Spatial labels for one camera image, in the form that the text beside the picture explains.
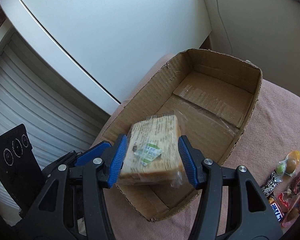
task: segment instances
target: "white roller shutter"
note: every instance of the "white roller shutter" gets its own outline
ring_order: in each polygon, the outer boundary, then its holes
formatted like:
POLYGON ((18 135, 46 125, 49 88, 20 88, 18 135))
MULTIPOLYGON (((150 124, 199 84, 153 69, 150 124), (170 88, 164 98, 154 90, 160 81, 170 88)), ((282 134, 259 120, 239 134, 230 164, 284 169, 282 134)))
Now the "white roller shutter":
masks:
MULTIPOLYGON (((108 118, 12 36, 0 56, 0 135, 24 123, 43 169, 69 151, 87 150, 108 118)), ((0 202, 18 208, 1 183, 0 202)))

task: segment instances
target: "blue gripper pad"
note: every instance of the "blue gripper pad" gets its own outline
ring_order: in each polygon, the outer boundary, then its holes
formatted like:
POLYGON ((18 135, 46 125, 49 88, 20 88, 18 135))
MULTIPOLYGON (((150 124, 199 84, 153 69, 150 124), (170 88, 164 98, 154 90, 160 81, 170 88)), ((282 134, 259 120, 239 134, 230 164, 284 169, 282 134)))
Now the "blue gripper pad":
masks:
POLYGON ((113 184, 117 182, 124 157, 126 156, 126 152, 127 152, 127 136, 124 135, 122 136, 121 142, 117 148, 117 151, 115 152, 115 155, 110 165, 109 178, 108 178, 109 188, 111 188, 113 184))
POLYGON ((94 158, 100 158, 103 154, 103 151, 108 147, 111 147, 111 144, 109 142, 103 141, 101 143, 98 143, 91 149, 84 152, 79 158, 77 158, 74 166, 83 166, 94 158))
POLYGON ((189 183, 196 188, 199 185, 197 168, 194 164, 194 161, 189 153, 189 150, 186 147, 183 138, 179 137, 178 140, 178 150, 179 154, 185 168, 189 183))

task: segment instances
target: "black camera module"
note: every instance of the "black camera module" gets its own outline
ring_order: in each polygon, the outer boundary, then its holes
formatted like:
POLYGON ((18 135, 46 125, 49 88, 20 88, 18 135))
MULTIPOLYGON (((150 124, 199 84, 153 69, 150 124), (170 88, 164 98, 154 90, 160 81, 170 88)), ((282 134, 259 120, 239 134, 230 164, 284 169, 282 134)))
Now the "black camera module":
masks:
POLYGON ((17 157, 21 157, 23 149, 20 141, 17 138, 12 141, 12 149, 17 157))
POLYGON ((22 135, 21 141, 22 141, 22 144, 23 144, 24 147, 27 148, 29 146, 29 141, 28 141, 28 138, 25 134, 22 135))
POLYGON ((4 157, 4 160, 6 161, 6 163, 9 166, 12 166, 12 164, 13 164, 13 155, 12 155, 12 153, 9 149, 5 149, 3 151, 3 157, 4 157))

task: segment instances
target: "white cable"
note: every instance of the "white cable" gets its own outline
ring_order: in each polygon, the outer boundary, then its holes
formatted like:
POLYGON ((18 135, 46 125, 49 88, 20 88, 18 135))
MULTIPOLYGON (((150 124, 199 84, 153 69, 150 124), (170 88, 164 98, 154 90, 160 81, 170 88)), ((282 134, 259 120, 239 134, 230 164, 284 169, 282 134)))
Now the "white cable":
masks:
POLYGON ((226 32, 227 39, 228 39, 228 42, 229 42, 230 47, 231 47, 231 54, 230 54, 230 55, 232 55, 232 53, 233 53, 232 45, 231 45, 231 42, 230 42, 230 40, 229 40, 229 36, 228 36, 227 30, 226 30, 225 24, 223 23, 223 20, 222 20, 221 15, 220 15, 218 0, 216 0, 216 1, 217 1, 217 9, 218 9, 219 18, 220 18, 220 20, 221 20, 221 22, 222 22, 222 25, 223 25, 223 28, 224 28, 224 30, 225 30, 225 32, 226 32))

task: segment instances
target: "cardboard box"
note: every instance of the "cardboard box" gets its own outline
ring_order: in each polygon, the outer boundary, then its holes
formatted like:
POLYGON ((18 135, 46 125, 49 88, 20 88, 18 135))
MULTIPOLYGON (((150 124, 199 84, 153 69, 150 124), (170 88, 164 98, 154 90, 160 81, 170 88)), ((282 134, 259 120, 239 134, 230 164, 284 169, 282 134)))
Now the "cardboard box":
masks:
MULTIPOLYGON (((258 67, 237 58, 203 49, 180 52, 151 69, 110 117, 94 145, 102 140, 113 144, 132 124, 177 110, 186 116, 184 130, 192 146, 221 165, 247 126, 261 80, 258 67)), ((180 188, 169 184, 118 187, 151 221, 179 212, 199 193, 187 182, 180 188)))

